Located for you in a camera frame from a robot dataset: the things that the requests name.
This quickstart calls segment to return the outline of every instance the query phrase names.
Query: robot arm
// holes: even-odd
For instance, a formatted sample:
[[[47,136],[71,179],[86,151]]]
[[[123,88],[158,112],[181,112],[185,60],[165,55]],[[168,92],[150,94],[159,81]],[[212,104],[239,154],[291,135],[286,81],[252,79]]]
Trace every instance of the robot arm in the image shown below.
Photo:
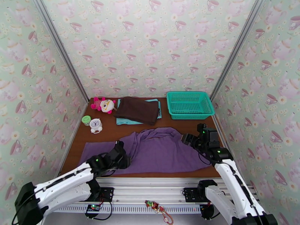
[[[213,180],[200,181],[198,194],[211,201],[228,224],[277,225],[275,217],[266,214],[251,194],[228,149],[220,147],[218,132],[205,124],[198,124],[197,131],[199,136],[185,134],[181,140],[211,162],[227,186],[233,203]]]
[[[95,178],[110,171],[126,169],[131,164],[131,158],[126,155],[123,146],[123,142],[116,141],[109,153],[92,156],[64,175],[36,186],[32,182],[25,184],[15,201],[18,224],[36,225],[44,216],[61,207],[96,199],[100,186]]]

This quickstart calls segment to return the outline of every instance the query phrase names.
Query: plush doll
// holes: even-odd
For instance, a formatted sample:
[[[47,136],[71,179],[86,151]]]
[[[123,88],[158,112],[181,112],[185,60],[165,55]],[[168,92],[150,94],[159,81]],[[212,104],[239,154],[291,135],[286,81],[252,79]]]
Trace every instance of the plush doll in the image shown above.
[[[104,113],[111,114],[112,110],[115,109],[115,100],[106,100],[105,97],[102,100],[99,100],[97,97],[94,97],[94,104],[91,104],[93,110],[102,111]]]

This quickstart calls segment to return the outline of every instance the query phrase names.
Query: purple towel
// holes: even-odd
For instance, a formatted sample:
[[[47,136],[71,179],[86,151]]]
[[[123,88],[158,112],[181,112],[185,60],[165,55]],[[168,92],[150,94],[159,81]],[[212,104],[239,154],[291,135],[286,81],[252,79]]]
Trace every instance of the purple towel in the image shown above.
[[[171,127],[144,130],[121,138],[126,153],[132,158],[130,167],[115,174],[190,172],[208,167],[198,152],[181,142],[181,134]],[[115,142],[87,142],[79,165],[93,155],[109,152]]]

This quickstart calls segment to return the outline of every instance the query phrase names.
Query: wallpaper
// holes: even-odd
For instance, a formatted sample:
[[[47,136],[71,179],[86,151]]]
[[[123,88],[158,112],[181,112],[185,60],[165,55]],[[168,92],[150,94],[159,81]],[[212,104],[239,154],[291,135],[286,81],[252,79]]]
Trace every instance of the wallpaper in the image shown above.
[[[300,224],[300,0],[267,0],[217,98],[248,183],[279,224]]]
[[[255,0],[43,0],[89,97],[210,94]]]
[[[85,106],[30,0],[0,0],[0,224],[27,182],[52,179]]]

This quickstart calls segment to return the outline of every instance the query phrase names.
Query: white alarm clock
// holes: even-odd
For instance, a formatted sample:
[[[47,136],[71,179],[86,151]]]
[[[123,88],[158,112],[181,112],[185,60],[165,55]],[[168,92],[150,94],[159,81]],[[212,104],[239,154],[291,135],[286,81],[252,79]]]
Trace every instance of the white alarm clock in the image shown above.
[[[97,134],[102,131],[102,123],[99,118],[92,119],[90,122],[91,133]]]

